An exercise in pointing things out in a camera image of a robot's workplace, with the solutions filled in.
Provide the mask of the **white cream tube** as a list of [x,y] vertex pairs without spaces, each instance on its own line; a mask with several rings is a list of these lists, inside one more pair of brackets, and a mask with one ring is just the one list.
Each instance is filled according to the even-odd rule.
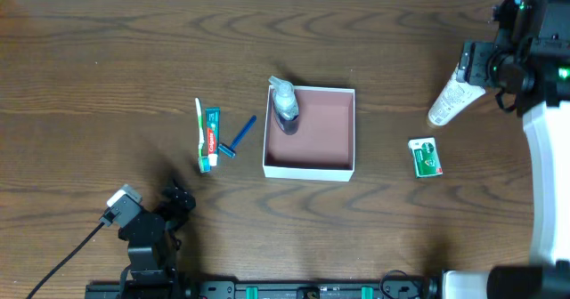
[[444,89],[427,113],[427,124],[431,127],[447,125],[462,110],[486,93],[477,85],[461,83],[457,80],[459,67],[456,67]]

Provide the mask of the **green white toothbrush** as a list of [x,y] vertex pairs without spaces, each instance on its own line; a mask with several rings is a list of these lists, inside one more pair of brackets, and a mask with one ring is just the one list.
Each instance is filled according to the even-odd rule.
[[211,169],[209,164],[209,159],[207,156],[203,155],[203,148],[205,144],[205,134],[203,128],[203,116],[202,116],[202,107],[199,98],[195,99],[195,107],[198,119],[198,133],[199,133],[199,143],[198,143],[198,165],[199,170],[204,174],[208,173]]

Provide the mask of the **Colgate toothpaste tube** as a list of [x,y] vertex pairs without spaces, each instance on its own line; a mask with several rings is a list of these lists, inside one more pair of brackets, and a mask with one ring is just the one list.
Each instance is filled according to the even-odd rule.
[[220,109],[218,107],[206,108],[208,162],[211,167],[218,164],[219,126]]

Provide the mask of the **clear soap pump bottle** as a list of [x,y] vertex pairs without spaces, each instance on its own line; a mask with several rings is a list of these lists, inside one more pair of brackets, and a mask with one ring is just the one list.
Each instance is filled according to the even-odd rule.
[[286,135],[293,135],[298,129],[299,107],[294,85],[286,80],[271,76],[273,87],[273,109],[279,128]]

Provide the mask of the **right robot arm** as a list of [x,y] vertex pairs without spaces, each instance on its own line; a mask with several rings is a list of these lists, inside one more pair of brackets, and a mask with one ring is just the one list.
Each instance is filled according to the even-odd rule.
[[569,296],[569,0],[504,0],[493,19],[494,42],[465,42],[427,123],[447,125],[488,88],[498,89],[501,110],[522,118],[533,168],[531,265],[447,271],[440,281],[384,277],[383,298]]

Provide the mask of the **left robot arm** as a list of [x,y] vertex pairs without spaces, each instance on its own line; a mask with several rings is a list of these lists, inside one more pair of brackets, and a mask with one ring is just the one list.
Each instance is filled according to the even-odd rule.
[[119,230],[128,242],[130,264],[121,273],[119,298],[183,298],[185,288],[176,267],[181,242],[175,232],[186,221],[185,210],[162,202],[142,210]]

